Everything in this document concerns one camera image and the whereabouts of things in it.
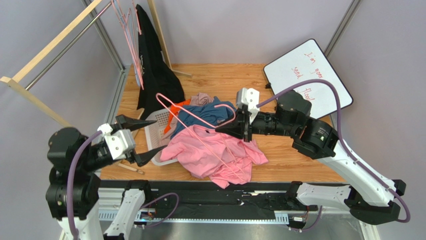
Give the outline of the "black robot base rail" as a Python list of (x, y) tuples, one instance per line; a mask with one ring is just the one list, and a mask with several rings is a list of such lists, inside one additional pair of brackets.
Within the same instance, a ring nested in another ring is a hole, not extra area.
[(286, 196), (288, 182), (249, 182), (222, 189), (209, 181), (150, 181), (145, 203), (154, 216), (194, 220), (273, 220), (275, 213), (316, 213)]

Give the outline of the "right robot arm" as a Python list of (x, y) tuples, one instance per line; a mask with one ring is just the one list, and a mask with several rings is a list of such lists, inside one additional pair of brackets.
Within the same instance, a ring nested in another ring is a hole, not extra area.
[(292, 210), (305, 207), (332, 207), (348, 211), (370, 225), (396, 222), (401, 207), (395, 202), (405, 193), (400, 179), (388, 179), (363, 160), (354, 161), (339, 140), (338, 132), (327, 122), (310, 116), (312, 104), (291, 90), (277, 99), (274, 113), (259, 112), (252, 117), (240, 103), (236, 118), (217, 128), (217, 132), (250, 142), (254, 134), (290, 137), (299, 153), (328, 166), (346, 184), (329, 186), (293, 181), (285, 194)]

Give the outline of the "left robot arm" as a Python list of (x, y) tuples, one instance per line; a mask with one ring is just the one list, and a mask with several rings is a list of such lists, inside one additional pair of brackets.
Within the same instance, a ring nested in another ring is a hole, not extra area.
[(126, 240), (136, 216), (152, 198), (147, 180), (129, 181), (121, 196), (116, 217), (102, 230), (99, 209), (101, 179), (96, 171), (126, 160), (142, 167), (161, 151), (160, 147), (137, 153), (133, 131), (154, 123), (119, 115), (114, 124), (102, 124), (91, 136), (65, 127), (48, 140), (47, 159), (52, 163), (45, 194), (50, 213), (69, 240)]

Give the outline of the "pink t-shirt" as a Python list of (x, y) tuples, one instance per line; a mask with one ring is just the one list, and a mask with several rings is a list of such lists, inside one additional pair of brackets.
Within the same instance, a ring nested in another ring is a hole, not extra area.
[(201, 125), (183, 129), (161, 151), (160, 161), (177, 159), (198, 179), (209, 178), (220, 188), (251, 181), (253, 165), (269, 161), (257, 143), (244, 142)]

